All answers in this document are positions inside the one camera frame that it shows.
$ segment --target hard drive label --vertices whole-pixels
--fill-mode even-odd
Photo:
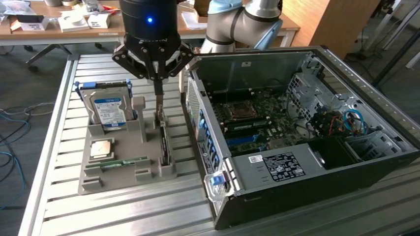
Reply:
[[[305,175],[291,152],[263,157],[262,161],[275,182]]]
[[[99,118],[99,122],[106,127],[122,126],[126,122],[123,111],[119,109],[121,99],[106,98],[95,99],[94,106]]]

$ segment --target hard drive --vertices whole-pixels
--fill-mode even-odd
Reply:
[[[90,124],[101,124],[105,131],[125,128],[135,118],[130,106],[130,82],[83,83],[75,92],[83,102]]]

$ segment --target white box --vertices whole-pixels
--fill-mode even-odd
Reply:
[[[89,29],[89,25],[82,16],[61,16],[58,18],[58,24],[62,33]]]
[[[45,30],[49,20],[46,17],[43,16],[33,16],[33,17],[38,17],[37,19],[33,19],[33,21],[39,21],[39,22],[22,22],[22,20],[19,19],[18,23],[19,23],[19,27],[22,31],[39,31],[39,30]]]
[[[86,23],[93,29],[106,29],[109,26],[109,21],[109,14],[97,14],[89,16]]]

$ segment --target warning label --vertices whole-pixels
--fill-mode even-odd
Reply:
[[[275,182],[305,175],[290,152],[263,157],[262,161]]]

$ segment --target blue cable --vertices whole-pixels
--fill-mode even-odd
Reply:
[[[13,204],[17,199],[23,195],[25,193],[25,179],[23,179],[23,174],[21,171],[21,166],[19,166],[19,162],[17,160],[17,158],[7,152],[0,151],[0,154],[7,155],[10,157],[13,157],[13,160],[15,162],[15,166],[17,166],[17,170],[18,170],[18,174],[19,174],[19,179],[21,179],[21,193],[3,205],[0,207],[0,210],[5,209],[10,204]]]
[[[9,120],[9,121],[15,121],[15,122],[25,123],[25,125],[26,125],[26,129],[25,129],[23,133],[22,133],[14,140],[11,140],[10,142],[3,143],[3,144],[0,145],[0,146],[3,146],[3,145],[6,145],[6,144],[10,144],[10,143],[15,142],[15,141],[29,132],[29,127],[30,127],[30,125],[29,125],[29,123],[27,123],[25,120],[18,120],[18,119],[7,118],[7,117],[3,116],[2,114],[0,114],[0,117],[2,117],[3,119],[6,119],[6,120]]]
[[[354,109],[349,109],[349,110],[346,110],[346,111],[342,113],[342,121],[343,121],[343,126],[345,126],[345,128],[346,128],[349,131],[351,131],[351,128],[349,127],[349,124],[345,122],[345,121],[346,121],[346,113],[354,113],[354,114],[358,116],[359,122],[361,122],[362,134],[366,134],[366,123],[365,123],[365,121],[362,120],[362,115],[361,115],[361,113],[359,113],[357,110],[354,110]]]

